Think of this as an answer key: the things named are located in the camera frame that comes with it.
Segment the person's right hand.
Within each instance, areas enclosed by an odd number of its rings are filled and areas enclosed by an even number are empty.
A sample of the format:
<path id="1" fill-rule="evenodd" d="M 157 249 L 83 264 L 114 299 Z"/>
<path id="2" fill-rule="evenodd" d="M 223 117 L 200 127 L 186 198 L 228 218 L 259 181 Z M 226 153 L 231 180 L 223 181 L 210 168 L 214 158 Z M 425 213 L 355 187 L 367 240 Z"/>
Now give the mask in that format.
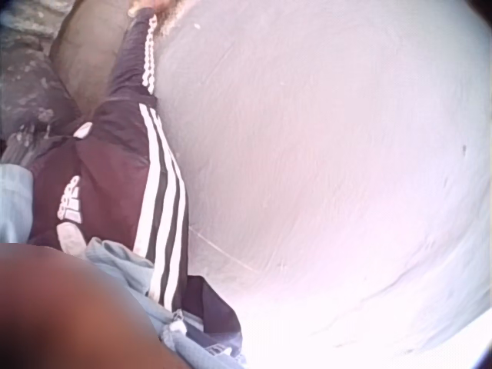
<path id="1" fill-rule="evenodd" d="M 148 0 L 157 16 L 169 16 L 175 12 L 181 0 Z"/>

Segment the grey patterned blanket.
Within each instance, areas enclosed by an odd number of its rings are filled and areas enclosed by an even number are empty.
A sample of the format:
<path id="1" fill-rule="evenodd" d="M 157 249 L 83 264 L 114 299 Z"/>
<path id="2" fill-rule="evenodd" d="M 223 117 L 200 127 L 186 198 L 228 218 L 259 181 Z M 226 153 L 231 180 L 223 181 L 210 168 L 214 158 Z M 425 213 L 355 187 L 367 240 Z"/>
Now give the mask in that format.
<path id="1" fill-rule="evenodd" d="M 78 1 L 0 0 L 0 156 L 11 136 L 32 146 L 82 123 L 51 59 Z"/>

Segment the white bed sheet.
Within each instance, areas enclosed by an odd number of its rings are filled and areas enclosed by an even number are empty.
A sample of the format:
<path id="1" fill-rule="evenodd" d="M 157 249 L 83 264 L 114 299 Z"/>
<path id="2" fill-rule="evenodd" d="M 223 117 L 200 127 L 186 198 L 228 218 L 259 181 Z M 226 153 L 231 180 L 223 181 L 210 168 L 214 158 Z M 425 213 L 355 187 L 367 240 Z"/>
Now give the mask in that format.
<path id="1" fill-rule="evenodd" d="M 253 369 L 468 369 L 492 341 L 492 54 L 467 0 L 183 0 L 163 32 L 190 270 Z"/>

